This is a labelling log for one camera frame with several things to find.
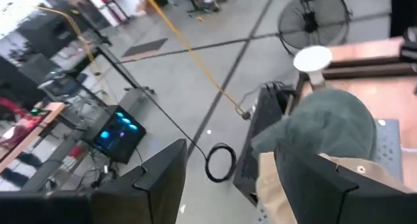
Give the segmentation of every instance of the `gray floor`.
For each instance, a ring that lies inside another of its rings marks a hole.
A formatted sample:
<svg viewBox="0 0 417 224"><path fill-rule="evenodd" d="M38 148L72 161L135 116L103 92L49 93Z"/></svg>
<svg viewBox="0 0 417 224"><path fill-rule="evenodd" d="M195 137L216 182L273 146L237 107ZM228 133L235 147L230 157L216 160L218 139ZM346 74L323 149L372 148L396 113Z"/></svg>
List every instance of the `gray floor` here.
<svg viewBox="0 0 417 224"><path fill-rule="evenodd" d="M223 10L219 14L205 16L204 21L188 17L185 10L190 6L185 1L180 2L178 7L167 7L165 11L191 46L196 47L246 38L267 1L229 0L222 5ZM255 34L275 33L277 18L289 1L273 0ZM390 19L387 13L390 11L390 0L346 0L346 3L353 12L348 43L388 37ZM373 18L372 15L376 14L380 14L379 17ZM371 20L363 20L364 16L371 16ZM157 15L138 18L120 30L120 35L112 37L115 45L111 48L118 56L132 45L159 38L168 38L162 52L184 49L174 33ZM243 42L237 42L201 49L197 53L214 79L222 84L243 45ZM128 87L128 84L114 69L107 69L108 65L105 62L99 63L105 70L106 80L111 87L108 91L120 100L124 94L123 87ZM262 82L277 79L292 83L295 72L291 64L291 57L277 38L253 40L230 79L226 91L239 100L244 93L253 90ZM155 89L156 101L192 138L218 93L192 57L188 53L166 55L128 63L126 67L138 82ZM94 85L94 80L89 82L90 86ZM243 107L249 108L256 97L256 94L251 95ZM184 138L150 102L144 106L137 118L148 132L138 146L144 160L170 142ZM222 97L197 144L208 152L215 143L224 142L240 155L248 127L249 122L243 121L236 114L233 105ZM204 172L204 163L202 155L194 150L188 160L186 185L181 200L184 212L179 213L177 223L254 223L255 207L240 194L231 181L221 184L209 181ZM138 155L134 154L129 164L121 167L121 172L126 173L139 164ZM82 171L89 166L91 167L91 161L85 162L77 173L82 175ZM221 176L229 166L230 159L227 154L219 153L213 157L210 168L215 175Z"/></svg>

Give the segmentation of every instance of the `gaming pc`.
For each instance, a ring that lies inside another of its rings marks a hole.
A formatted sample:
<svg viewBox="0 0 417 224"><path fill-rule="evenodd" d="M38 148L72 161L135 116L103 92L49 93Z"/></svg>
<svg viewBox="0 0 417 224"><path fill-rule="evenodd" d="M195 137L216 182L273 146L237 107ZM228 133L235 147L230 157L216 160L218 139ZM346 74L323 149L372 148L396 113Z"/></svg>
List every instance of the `gaming pc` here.
<svg viewBox="0 0 417 224"><path fill-rule="evenodd" d="M128 163L146 129L119 105L101 109L99 117L85 132L83 141L112 161Z"/></svg>
<svg viewBox="0 0 417 224"><path fill-rule="evenodd" d="M93 191L0 192L1 222L174 224L186 162L186 140L179 139Z"/></svg>

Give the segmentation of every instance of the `black fan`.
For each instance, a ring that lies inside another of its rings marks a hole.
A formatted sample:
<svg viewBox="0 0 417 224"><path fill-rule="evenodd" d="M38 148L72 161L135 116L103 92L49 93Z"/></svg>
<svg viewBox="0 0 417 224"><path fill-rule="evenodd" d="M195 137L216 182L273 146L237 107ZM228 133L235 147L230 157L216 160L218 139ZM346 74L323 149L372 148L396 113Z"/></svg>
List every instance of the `black fan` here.
<svg viewBox="0 0 417 224"><path fill-rule="evenodd" d="M278 37L287 46L327 46L340 37L344 42L350 15L344 0L292 0L278 20Z"/></svg>

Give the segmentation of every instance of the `desk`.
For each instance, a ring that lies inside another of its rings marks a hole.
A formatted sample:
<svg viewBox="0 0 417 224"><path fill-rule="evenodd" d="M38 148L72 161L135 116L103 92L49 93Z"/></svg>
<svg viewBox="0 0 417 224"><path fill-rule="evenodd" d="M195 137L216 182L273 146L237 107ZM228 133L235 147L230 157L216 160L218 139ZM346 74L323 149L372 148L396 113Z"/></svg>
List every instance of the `desk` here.
<svg viewBox="0 0 417 224"><path fill-rule="evenodd" d="M39 125L42 127L46 127L49 123L51 123L53 120L55 120L55 118L59 116L59 114L64 110L64 108L64 103L48 104L45 107L45 109L51 112L44 118L44 120ZM26 125L27 120L21 119L17 124ZM20 142L17 147L12 149L11 152L5 148L0 148L0 157L3 157L10 152L6 157L2 159L2 162L0 162L0 172L3 171L7 167L7 165L9 165L14 159L16 159L16 157L20 153L22 153L27 147L30 146L30 144L36 139L36 137L43 131L42 127L36 127L35 129L33 129L31 133L29 133L29 135L27 135L26 138L22 142Z"/></svg>
<svg viewBox="0 0 417 224"><path fill-rule="evenodd" d="M333 63L397 59L402 37L330 47Z"/></svg>

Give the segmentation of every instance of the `green fabric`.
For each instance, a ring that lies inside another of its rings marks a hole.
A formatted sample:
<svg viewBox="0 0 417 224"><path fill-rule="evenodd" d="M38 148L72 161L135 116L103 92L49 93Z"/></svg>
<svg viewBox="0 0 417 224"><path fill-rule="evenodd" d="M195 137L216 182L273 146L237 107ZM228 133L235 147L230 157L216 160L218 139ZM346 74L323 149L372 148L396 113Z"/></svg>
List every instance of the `green fabric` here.
<svg viewBox="0 0 417 224"><path fill-rule="evenodd" d="M354 95L323 89L305 97L289 117L252 139L253 154L274 151L279 141L314 154L369 159L376 126L371 113Z"/></svg>

